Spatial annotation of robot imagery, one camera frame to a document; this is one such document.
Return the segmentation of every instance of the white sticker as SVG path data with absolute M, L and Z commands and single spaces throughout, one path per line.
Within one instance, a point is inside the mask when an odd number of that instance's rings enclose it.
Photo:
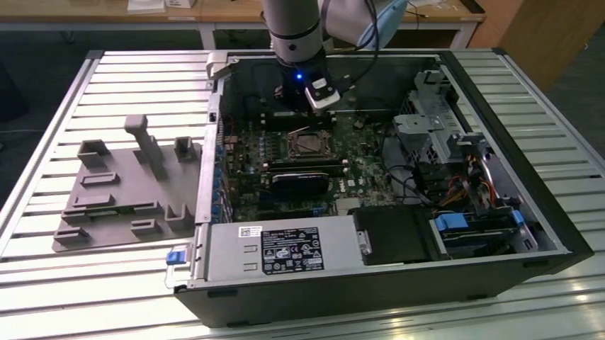
M 262 225 L 253 225 L 250 227 L 239 227 L 239 237 L 259 237 L 263 231 Z

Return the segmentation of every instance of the table leg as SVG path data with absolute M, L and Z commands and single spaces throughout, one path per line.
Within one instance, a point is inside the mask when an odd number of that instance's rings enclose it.
M 466 48 L 473 37 L 477 23 L 464 23 L 461 29 L 456 33 L 450 48 Z
M 202 38 L 202 46 L 205 50 L 217 50 L 215 42 L 215 24 L 201 23 L 199 24 L 199 36 Z

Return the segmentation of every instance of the motherboard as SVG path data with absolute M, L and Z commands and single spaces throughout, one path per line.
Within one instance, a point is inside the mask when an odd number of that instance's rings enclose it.
M 300 127 L 286 115 L 297 113 L 263 116 L 227 138 L 234 222 L 346 215 L 352 208 L 394 204 L 382 124 L 330 112 Z

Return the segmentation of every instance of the floor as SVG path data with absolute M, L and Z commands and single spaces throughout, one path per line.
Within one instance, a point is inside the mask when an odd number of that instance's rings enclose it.
M 0 204 L 22 175 L 87 52 L 202 48 L 195 31 L 78 32 L 75 38 L 75 43 L 67 44 L 55 32 L 0 32 L 0 62 L 31 106 L 27 115 L 0 123 Z M 262 48 L 267 41 L 263 31 L 217 35 L 219 48 Z M 605 74 L 605 26 L 548 93 L 581 134 L 605 155 L 605 120 L 600 117 L 605 113 L 605 87 L 596 74 Z M 34 131 L 10 132 L 12 130 Z

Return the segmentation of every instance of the wooden table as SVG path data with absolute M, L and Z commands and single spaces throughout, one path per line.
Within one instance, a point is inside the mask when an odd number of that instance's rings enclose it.
M 203 0 L 201 35 L 205 48 L 215 50 L 215 30 L 266 30 L 261 20 L 261 0 Z M 436 6 L 418 7 L 418 14 L 406 13 L 401 30 L 454 30 L 452 48 L 466 48 L 477 24 L 485 14 L 472 13 L 460 0 L 445 0 Z
M 0 0 L 0 30 L 198 30 L 203 47 L 215 50 L 215 30 L 267 27 L 261 0 L 198 0 L 191 9 L 129 15 L 129 0 Z M 453 30 L 452 47 L 466 47 L 484 14 L 473 14 L 460 0 L 424 6 L 418 18 L 408 13 L 401 30 Z
M 0 0 L 0 30 L 199 30 L 202 1 L 130 15 L 129 0 Z

